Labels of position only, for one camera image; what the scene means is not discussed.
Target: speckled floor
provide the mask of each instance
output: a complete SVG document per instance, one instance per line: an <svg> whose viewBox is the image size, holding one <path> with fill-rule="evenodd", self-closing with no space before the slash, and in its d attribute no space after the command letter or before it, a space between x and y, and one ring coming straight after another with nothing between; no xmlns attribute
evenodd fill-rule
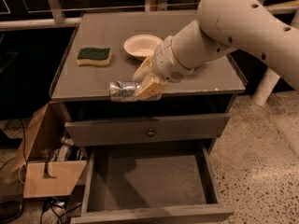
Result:
<svg viewBox="0 0 299 224"><path fill-rule="evenodd" d="M7 130L6 126L0 122L0 127ZM264 107L248 96L237 97L224 134L210 154L222 200L235 208L223 224L299 223L298 127L298 92L272 94ZM9 160L14 152L0 150L0 160ZM0 202L9 195L21 197L18 175L7 170L9 164L0 172ZM41 205L26 200L23 214L11 223L39 223ZM53 223L51 213L45 218L48 222L43 223Z"/></svg>

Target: open drawer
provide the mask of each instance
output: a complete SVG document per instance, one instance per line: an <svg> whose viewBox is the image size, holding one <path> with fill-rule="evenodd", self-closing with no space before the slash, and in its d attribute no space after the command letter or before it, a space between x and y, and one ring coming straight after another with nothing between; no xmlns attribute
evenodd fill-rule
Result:
<svg viewBox="0 0 299 224"><path fill-rule="evenodd" d="M93 149L81 217L71 223L199 223L234 209L220 194L200 141Z"/></svg>

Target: drawer handle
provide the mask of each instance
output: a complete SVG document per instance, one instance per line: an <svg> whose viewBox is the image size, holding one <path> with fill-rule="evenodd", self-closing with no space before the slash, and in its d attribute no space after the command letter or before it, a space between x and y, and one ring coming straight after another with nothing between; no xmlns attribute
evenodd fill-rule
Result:
<svg viewBox="0 0 299 224"><path fill-rule="evenodd" d="M156 132L153 129L148 129L148 137L152 137L156 134Z"/></svg>

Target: cardboard box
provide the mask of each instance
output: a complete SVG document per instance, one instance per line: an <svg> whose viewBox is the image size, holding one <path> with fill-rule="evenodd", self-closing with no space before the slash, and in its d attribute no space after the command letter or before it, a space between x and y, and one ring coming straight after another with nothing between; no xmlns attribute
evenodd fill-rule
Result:
<svg viewBox="0 0 299 224"><path fill-rule="evenodd" d="M64 116L58 103L48 103L37 110L17 151L11 172L28 162L23 197L50 197L70 195L81 178L86 161L53 161L42 159L41 149L55 150L61 146L64 135Z"/></svg>

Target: black cable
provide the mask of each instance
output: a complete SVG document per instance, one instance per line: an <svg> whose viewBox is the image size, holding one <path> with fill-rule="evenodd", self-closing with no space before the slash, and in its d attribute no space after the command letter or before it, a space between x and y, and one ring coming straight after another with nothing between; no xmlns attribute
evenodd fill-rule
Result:
<svg viewBox="0 0 299 224"><path fill-rule="evenodd" d="M40 219L39 219L39 224L43 223L43 215L46 212L48 203L49 203L49 199L46 199L46 201L43 203L43 207L41 209L41 215L40 215Z"/></svg>
<svg viewBox="0 0 299 224"><path fill-rule="evenodd" d="M55 216L59 219L59 223L63 223L62 220L60 219L60 217L58 216L58 214L55 212L53 206L52 206L52 203L49 203L50 205L50 209L52 210L52 212L55 214Z"/></svg>
<svg viewBox="0 0 299 224"><path fill-rule="evenodd" d="M63 217L64 215L71 213L73 211L75 211L77 208L81 207L82 204L79 204L78 206L73 207L72 209L68 210L67 212L63 213L62 215L59 216L59 218Z"/></svg>
<svg viewBox="0 0 299 224"><path fill-rule="evenodd" d="M9 161L6 161L6 162L3 162L3 161L1 161L2 163L3 163L3 165L2 165L2 167L0 168L0 171L10 162L10 161L13 161L14 159L11 159L11 160L9 160Z"/></svg>
<svg viewBox="0 0 299 224"><path fill-rule="evenodd" d="M22 122L22 120L21 120L21 118L20 118L21 115L20 115L20 112L19 112L19 109L18 109L18 106L17 106L17 103L16 103L15 96L13 95L12 85L11 85L10 79L9 79L9 77L8 77L8 74L7 74L7 69L5 68L4 62L2 61L2 58L1 58L1 57L0 57L0 61L1 61L1 64L2 64L2 66L3 66L3 68L4 68L4 73L5 73L6 77L7 77L7 82L8 82L8 85L9 85L9 87L10 87L11 98L12 98L13 105L14 105L14 107L15 107L15 109L16 109L17 115L18 115L18 117L19 117L19 121L21 122L22 134L23 134L23 141L24 141L24 142L23 142L23 143L24 143L24 147L23 147L23 150L22 150L22 154L23 154L23 157L24 157L26 166L27 166L28 162L27 162L27 158L26 158L26 154L25 154L25 149L26 149L26 136L25 136L25 128L24 128L24 124L23 124L23 122Z"/></svg>

